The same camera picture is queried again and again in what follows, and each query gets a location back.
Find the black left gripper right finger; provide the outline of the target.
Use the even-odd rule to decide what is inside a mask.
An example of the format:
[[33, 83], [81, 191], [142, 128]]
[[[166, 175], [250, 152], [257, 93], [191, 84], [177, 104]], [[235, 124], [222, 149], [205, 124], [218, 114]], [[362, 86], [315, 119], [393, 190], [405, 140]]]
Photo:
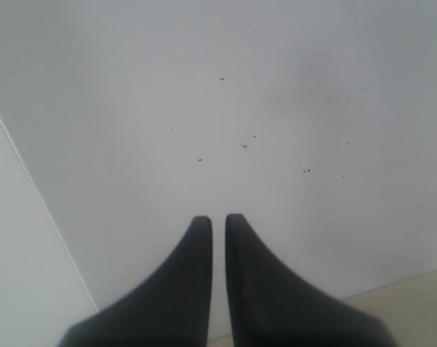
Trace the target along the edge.
[[235, 346], [396, 346], [378, 318], [312, 286], [241, 214], [225, 221], [225, 269]]

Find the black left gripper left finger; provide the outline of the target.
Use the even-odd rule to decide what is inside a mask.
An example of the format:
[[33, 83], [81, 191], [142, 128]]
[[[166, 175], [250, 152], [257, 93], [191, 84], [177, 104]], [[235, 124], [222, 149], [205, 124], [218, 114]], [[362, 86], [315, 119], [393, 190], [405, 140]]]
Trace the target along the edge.
[[192, 219], [140, 286], [70, 327], [60, 346], [205, 346], [212, 294], [212, 222]]

